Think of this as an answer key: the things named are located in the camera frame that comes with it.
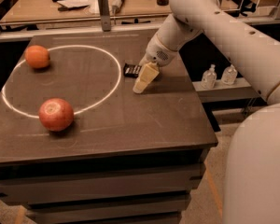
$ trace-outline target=red apple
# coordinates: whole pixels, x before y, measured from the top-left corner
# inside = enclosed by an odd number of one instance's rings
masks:
[[[74,120],[72,106],[63,99],[52,98],[43,103],[38,111],[40,122],[50,131],[62,131]]]
[[[25,51],[26,62],[34,69],[49,66],[49,51],[38,45],[32,45]]]

